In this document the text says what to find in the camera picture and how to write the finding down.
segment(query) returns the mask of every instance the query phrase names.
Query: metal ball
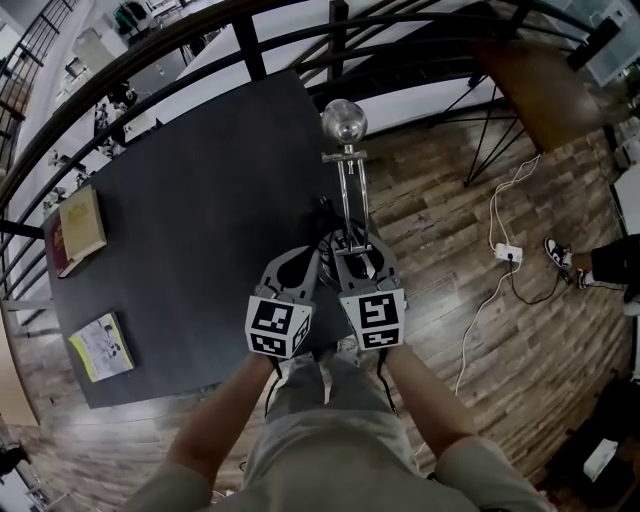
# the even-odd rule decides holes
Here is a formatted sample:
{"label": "metal ball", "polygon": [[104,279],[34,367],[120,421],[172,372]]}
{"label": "metal ball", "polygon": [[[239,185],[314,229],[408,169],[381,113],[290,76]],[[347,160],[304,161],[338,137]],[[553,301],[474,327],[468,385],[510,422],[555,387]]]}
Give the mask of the metal ball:
{"label": "metal ball", "polygon": [[367,116],[349,100],[333,100],[322,113],[322,129],[342,145],[355,144],[367,133]]}

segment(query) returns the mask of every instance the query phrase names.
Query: dark gray table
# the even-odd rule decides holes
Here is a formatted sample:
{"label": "dark gray table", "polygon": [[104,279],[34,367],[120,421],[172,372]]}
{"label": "dark gray table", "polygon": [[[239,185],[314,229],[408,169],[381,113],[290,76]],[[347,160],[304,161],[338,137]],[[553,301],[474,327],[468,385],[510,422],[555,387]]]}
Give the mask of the dark gray table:
{"label": "dark gray table", "polygon": [[[340,211],[326,149],[311,99],[284,72],[187,112],[89,180],[108,244],[66,279],[55,277],[47,248],[58,319],[68,338],[114,311],[136,364],[91,383],[67,341],[90,407],[232,374],[248,352],[246,306],[266,264],[307,243],[305,217],[320,196]],[[335,295],[318,288],[307,347],[349,332]]]}

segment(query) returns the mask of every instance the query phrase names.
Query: forearm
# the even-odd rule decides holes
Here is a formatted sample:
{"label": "forearm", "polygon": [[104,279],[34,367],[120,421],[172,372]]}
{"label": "forearm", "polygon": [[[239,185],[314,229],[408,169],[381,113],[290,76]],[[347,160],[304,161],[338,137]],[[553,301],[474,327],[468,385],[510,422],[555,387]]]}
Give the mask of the forearm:
{"label": "forearm", "polygon": [[272,371],[266,356],[250,354],[191,415],[171,445],[167,461],[193,469],[213,484]]}
{"label": "forearm", "polygon": [[391,349],[386,364],[418,432],[436,457],[459,439],[476,434],[469,410],[409,346]]}

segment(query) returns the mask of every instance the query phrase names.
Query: yellow book cover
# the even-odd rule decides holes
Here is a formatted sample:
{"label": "yellow book cover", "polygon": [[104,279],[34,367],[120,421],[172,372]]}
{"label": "yellow book cover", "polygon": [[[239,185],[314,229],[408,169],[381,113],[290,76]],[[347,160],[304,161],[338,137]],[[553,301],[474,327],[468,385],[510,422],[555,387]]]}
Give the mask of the yellow book cover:
{"label": "yellow book cover", "polygon": [[98,196],[86,186],[60,204],[60,222],[67,258],[78,261],[107,244]]}
{"label": "yellow book cover", "polygon": [[91,382],[133,369],[129,350],[113,313],[107,313],[73,334],[69,341],[80,354]]}

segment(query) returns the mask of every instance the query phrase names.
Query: black and white sneaker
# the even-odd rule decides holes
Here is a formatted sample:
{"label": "black and white sneaker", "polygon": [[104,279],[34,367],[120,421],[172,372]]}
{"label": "black and white sneaker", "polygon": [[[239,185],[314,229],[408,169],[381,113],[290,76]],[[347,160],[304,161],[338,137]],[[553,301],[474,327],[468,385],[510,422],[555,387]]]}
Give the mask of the black and white sneaker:
{"label": "black and white sneaker", "polygon": [[549,258],[551,258],[558,267],[562,269],[570,268],[571,265],[567,263],[567,256],[570,254],[568,247],[562,247],[558,245],[555,240],[545,238],[544,248]]}

